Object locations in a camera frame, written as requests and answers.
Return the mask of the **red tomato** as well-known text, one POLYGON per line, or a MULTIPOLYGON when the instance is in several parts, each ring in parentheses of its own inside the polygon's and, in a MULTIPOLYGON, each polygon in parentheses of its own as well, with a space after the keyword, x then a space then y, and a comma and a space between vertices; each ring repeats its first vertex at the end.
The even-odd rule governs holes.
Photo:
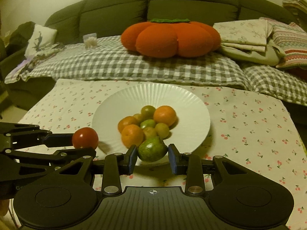
POLYGON ((98 147, 99 138, 97 132, 90 127, 78 129, 72 136, 72 145, 76 149, 98 147))

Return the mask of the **orange with brown spot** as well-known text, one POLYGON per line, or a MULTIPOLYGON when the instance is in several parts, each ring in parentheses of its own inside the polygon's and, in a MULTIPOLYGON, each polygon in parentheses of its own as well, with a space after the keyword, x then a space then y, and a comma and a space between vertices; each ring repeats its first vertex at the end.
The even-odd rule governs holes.
POLYGON ((134 124, 126 126, 121 133, 121 141, 126 148, 140 146, 144 140, 143 130, 134 124))

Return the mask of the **green lime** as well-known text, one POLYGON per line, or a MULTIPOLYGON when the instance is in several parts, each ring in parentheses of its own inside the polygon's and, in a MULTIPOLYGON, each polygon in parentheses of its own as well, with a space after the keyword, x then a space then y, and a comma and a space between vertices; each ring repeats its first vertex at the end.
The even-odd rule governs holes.
POLYGON ((140 128, 145 129, 147 127, 154 128, 156 126, 156 122, 153 119, 147 119, 140 123, 140 128))
POLYGON ((138 157, 140 160, 149 163, 162 159, 167 152, 168 147, 159 136, 145 140, 138 147, 138 157))

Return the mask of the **small yellow-brown fruit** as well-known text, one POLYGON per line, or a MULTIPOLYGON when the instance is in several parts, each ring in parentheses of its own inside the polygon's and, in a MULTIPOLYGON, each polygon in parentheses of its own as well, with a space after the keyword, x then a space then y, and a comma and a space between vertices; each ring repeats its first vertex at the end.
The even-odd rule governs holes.
POLYGON ((144 128, 143 129, 143 133, 144 133, 144 136, 145 136, 146 140, 158 136, 156 130, 153 127, 146 127, 146 128, 144 128))
POLYGON ((155 131, 161 139, 166 139, 170 135, 169 126, 162 122, 156 124, 155 131))

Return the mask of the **small orange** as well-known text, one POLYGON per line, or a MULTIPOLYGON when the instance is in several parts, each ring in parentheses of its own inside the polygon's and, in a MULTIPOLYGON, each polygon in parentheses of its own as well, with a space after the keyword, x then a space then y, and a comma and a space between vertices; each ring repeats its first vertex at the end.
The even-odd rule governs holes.
POLYGON ((118 131, 122 133, 123 129, 128 125, 138 125, 138 120, 133 116, 127 116, 118 122, 118 131))

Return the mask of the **small pale yellow fruit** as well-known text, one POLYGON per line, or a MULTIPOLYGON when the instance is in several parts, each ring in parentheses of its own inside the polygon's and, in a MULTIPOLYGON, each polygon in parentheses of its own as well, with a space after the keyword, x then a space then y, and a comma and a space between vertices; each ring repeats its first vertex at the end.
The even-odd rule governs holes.
POLYGON ((133 117, 137 120, 138 124, 144 121, 144 117, 141 113, 134 114, 133 117))

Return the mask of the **large orange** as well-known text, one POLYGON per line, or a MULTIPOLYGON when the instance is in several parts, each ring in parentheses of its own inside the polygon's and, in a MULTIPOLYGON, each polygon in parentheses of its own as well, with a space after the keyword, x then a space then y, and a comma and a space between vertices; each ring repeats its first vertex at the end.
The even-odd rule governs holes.
POLYGON ((172 126, 177 120, 176 111, 171 106, 162 105, 155 110, 153 119, 157 123, 172 126))

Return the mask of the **yellow-green tomato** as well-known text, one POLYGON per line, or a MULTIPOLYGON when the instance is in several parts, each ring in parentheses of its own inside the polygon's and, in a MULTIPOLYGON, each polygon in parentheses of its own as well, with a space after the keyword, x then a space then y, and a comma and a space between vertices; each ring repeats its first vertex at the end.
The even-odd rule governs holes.
POLYGON ((156 108, 152 105, 146 105, 142 107, 141 109, 141 115, 143 117, 143 120, 153 119, 154 112, 156 111, 156 108))

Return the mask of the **white ribbed plate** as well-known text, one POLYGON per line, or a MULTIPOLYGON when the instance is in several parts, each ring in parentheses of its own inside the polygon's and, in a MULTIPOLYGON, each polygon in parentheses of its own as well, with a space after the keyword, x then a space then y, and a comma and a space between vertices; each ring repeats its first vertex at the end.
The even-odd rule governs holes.
MULTIPOLYGON (((176 122, 169 126, 170 135, 162 139, 165 145, 174 144, 180 153, 193 152, 207 137, 210 130, 210 115, 204 102, 192 92, 169 84, 146 83, 122 89, 108 97, 97 108, 92 122, 99 137, 96 150, 98 160, 114 153, 126 153, 118 131, 118 122, 127 116, 141 113, 142 107, 152 105, 171 106, 177 115, 176 122)), ((138 166, 157 166, 168 163, 168 154, 155 162, 141 161, 138 166)))

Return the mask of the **floral cloth on sofa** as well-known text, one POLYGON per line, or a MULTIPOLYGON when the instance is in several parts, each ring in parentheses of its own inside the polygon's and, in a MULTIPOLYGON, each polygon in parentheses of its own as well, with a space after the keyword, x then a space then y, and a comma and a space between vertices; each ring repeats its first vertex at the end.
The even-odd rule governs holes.
POLYGON ((26 71, 31 72, 38 65, 48 60, 49 58, 54 57, 57 53, 63 51, 65 49, 64 44, 56 43, 48 47, 43 47, 42 50, 38 51, 32 56, 23 60, 15 69, 11 71, 12 76, 20 75, 25 73, 26 71))

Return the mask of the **grey checkered blanket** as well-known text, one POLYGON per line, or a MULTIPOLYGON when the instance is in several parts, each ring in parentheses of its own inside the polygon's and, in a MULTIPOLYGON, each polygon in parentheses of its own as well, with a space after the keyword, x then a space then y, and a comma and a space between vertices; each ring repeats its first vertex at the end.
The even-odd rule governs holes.
POLYGON ((228 86, 306 105, 306 82, 267 65, 239 63, 220 53, 197 58, 157 59, 127 51, 119 36, 103 37, 96 48, 84 44, 65 49, 33 71, 5 77, 6 84, 50 77, 54 80, 129 80, 181 85, 228 86))

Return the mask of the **white embroidered pillow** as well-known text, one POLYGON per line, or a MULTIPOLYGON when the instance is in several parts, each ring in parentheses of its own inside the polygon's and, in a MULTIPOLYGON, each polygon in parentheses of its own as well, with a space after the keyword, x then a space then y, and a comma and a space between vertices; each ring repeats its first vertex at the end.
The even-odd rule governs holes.
POLYGON ((57 30, 40 24, 35 24, 31 38, 28 40, 24 56, 26 58, 35 56, 45 47, 51 46, 55 42, 57 30))

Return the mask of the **orange pumpkin cushion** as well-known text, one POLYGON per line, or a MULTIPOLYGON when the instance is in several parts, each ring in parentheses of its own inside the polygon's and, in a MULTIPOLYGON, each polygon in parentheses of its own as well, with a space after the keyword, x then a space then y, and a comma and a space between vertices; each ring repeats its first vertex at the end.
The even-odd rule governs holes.
POLYGON ((212 26, 189 19, 152 19, 128 27, 122 45, 154 58, 199 57, 220 47, 221 37, 212 26))

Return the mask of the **folded floral bedsheet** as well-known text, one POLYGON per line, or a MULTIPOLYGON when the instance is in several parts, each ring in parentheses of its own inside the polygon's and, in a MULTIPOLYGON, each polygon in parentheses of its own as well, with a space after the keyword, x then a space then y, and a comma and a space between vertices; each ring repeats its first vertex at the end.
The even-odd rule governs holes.
POLYGON ((237 61, 276 66, 286 53, 274 43, 273 26, 265 19, 215 23, 221 37, 219 52, 237 61))

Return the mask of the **dark green sofa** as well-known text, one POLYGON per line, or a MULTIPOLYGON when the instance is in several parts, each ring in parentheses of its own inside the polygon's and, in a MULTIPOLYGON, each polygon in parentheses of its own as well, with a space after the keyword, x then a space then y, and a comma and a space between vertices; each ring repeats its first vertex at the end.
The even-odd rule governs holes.
MULTIPOLYGON (((267 0, 82 0, 55 13, 46 26, 57 30, 55 40, 78 44, 82 36, 117 36, 132 24, 149 19, 193 19, 208 25, 216 22, 268 17, 283 23, 295 21, 285 8, 267 0)), ((9 98, 29 110, 54 87, 50 77, 7 84, 9 98)), ((306 106, 283 101, 296 124, 306 124, 306 106)))

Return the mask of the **striped patterned pillow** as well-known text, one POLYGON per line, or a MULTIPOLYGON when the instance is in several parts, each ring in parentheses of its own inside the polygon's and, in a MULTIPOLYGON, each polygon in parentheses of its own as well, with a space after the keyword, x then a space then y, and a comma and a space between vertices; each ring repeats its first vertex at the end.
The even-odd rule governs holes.
POLYGON ((285 52, 276 68, 280 70, 300 67, 306 70, 306 31, 298 24, 285 24, 277 20, 261 17, 272 26, 272 40, 285 52))

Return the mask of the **shelf with books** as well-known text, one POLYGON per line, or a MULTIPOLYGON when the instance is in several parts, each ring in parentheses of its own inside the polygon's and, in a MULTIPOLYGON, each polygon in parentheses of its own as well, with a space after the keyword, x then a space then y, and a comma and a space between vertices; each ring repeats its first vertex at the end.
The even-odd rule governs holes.
POLYGON ((307 10, 305 0, 283 0, 282 5, 295 16, 301 26, 306 27, 307 10))

